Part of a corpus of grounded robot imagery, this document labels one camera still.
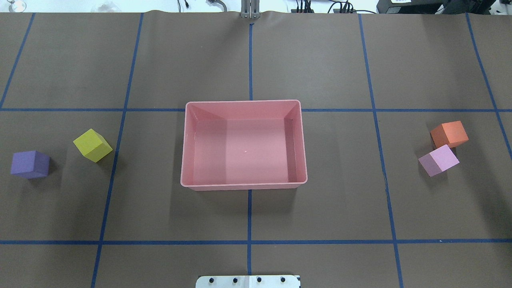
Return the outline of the purple foam block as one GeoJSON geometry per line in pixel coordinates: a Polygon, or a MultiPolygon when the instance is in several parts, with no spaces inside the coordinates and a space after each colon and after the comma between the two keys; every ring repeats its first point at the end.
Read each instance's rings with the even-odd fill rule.
{"type": "Polygon", "coordinates": [[[42,178],[49,175],[50,157],[39,151],[24,151],[13,154],[11,175],[25,179],[42,178]]]}

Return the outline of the orange foam block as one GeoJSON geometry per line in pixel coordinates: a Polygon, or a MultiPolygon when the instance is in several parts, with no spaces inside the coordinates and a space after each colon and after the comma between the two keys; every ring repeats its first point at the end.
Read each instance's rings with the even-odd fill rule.
{"type": "Polygon", "coordinates": [[[447,145],[449,148],[455,148],[469,140],[460,120],[438,125],[430,131],[430,136],[432,137],[435,149],[444,145],[447,145]]]}

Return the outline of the metal clamp bracket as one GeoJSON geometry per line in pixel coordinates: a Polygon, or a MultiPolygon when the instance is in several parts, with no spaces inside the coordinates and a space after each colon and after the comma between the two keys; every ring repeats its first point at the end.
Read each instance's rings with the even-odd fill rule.
{"type": "Polygon", "coordinates": [[[260,13],[260,0],[241,0],[241,18],[258,19],[260,13]]]}

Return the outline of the pink plastic bin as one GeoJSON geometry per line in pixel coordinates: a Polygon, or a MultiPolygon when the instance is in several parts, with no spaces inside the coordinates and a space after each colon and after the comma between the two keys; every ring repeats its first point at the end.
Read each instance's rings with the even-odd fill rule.
{"type": "Polygon", "coordinates": [[[180,183],[194,191],[298,188],[308,181],[299,100],[189,102],[180,183]]]}

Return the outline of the yellow foam block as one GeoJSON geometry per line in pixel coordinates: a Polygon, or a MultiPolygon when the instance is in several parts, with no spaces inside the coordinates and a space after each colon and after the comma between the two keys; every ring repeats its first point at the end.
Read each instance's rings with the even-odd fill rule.
{"type": "Polygon", "coordinates": [[[113,151],[105,138],[93,129],[88,129],[77,137],[73,144],[85,158],[95,163],[113,151]]]}

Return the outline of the light pink foam block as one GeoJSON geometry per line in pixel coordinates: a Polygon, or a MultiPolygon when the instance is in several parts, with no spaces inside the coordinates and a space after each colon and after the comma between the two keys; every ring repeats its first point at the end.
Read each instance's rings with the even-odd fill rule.
{"type": "Polygon", "coordinates": [[[439,175],[460,163],[447,144],[420,157],[418,161],[430,177],[439,175]]]}

